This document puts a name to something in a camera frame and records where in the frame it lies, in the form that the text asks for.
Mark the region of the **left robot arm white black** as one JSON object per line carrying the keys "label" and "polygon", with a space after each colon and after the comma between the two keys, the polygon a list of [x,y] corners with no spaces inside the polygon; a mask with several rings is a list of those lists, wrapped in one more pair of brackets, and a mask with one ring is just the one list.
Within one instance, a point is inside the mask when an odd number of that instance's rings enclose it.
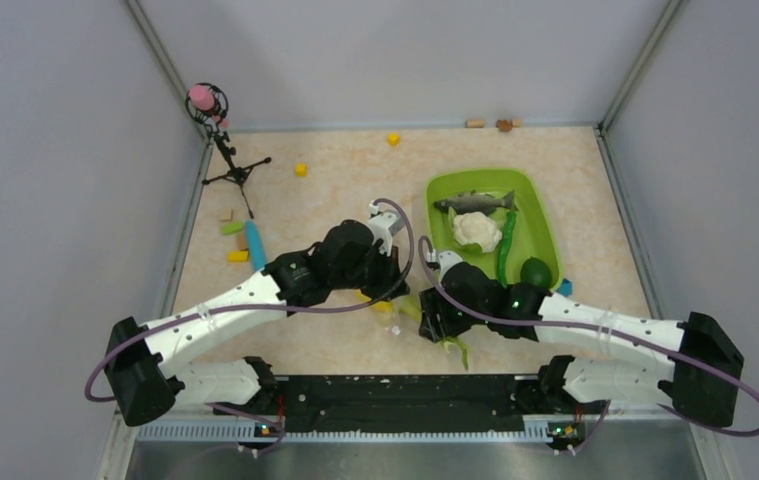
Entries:
{"label": "left robot arm white black", "polygon": [[199,356],[248,330],[295,313],[350,313],[408,294],[413,261],[399,264],[394,237],[414,234],[403,209],[370,206],[366,222],[344,220],[311,247],[279,255],[241,284],[182,313],[138,323],[127,317],[110,331],[104,358],[85,396],[104,374],[130,427],[150,423],[179,404],[226,402],[263,413],[274,404],[275,380],[256,358],[194,366]]}

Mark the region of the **yellow toy banana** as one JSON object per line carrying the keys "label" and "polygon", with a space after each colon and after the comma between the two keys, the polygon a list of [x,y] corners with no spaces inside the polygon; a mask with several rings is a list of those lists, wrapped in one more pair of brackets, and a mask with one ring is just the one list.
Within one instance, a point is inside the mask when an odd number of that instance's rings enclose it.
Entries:
{"label": "yellow toy banana", "polygon": [[[360,291],[356,291],[356,294],[358,296],[358,299],[363,303],[370,303],[372,301],[372,298],[361,293]],[[377,301],[376,303],[372,303],[370,305],[370,308],[381,314],[390,315],[397,312],[395,304],[391,301]]]}

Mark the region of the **white toy cauliflower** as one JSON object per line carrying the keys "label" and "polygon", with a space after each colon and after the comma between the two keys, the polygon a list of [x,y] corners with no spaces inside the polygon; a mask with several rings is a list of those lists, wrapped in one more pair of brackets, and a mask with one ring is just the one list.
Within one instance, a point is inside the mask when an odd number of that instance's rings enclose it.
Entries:
{"label": "white toy cauliflower", "polygon": [[493,252],[503,237],[500,224],[482,212],[456,215],[452,234],[458,245],[474,253]]}

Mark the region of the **toy celery stalk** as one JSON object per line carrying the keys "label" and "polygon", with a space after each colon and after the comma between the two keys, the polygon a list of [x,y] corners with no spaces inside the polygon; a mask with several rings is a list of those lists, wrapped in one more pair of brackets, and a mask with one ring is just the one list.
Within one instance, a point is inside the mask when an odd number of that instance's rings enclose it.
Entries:
{"label": "toy celery stalk", "polygon": [[[422,319],[422,307],[420,301],[414,295],[406,295],[393,301],[397,311],[401,315],[406,315],[412,320]],[[457,350],[460,355],[461,365],[465,372],[469,371],[469,348],[458,337],[449,337],[438,341],[438,345],[446,352],[450,353],[453,349]]]}

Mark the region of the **green plastic bin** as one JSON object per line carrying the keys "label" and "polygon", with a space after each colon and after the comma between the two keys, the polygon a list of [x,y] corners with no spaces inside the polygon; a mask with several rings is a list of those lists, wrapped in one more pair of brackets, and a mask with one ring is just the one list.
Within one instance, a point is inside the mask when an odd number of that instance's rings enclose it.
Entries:
{"label": "green plastic bin", "polygon": [[470,191],[502,197],[511,190],[515,191],[517,222],[508,256],[508,281],[520,281],[523,263],[530,257],[537,257],[551,269],[553,283],[550,290],[556,290],[563,279],[559,249],[539,191],[532,179],[520,170],[478,168],[445,173],[430,179],[424,193],[428,236],[435,248],[455,251],[464,261],[480,268],[488,277],[497,279],[499,247],[491,253],[474,253],[463,249],[453,238],[452,215],[438,211],[433,207],[433,202]]}

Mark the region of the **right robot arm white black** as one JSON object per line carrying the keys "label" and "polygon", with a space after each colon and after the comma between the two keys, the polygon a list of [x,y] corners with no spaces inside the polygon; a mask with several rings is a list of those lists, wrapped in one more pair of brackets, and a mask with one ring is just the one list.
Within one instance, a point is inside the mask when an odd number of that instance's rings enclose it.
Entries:
{"label": "right robot arm white black", "polygon": [[556,355],[538,373],[544,404],[659,405],[705,428],[734,423],[744,356],[711,316],[661,320],[592,307],[528,282],[503,285],[450,251],[421,259],[420,333],[438,342],[483,326],[507,339],[572,346],[600,359]]}

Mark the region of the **clear zip top bag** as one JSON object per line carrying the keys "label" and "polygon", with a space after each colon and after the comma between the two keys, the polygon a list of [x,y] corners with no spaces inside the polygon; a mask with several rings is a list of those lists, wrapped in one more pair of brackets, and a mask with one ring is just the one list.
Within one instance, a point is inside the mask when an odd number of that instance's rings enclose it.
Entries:
{"label": "clear zip top bag", "polygon": [[401,315],[398,311],[394,314],[381,314],[370,308],[375,314],[377,323],[391,334],[398,336],[404,331],[416,333],[421,320],[412,320],[406,315]]}

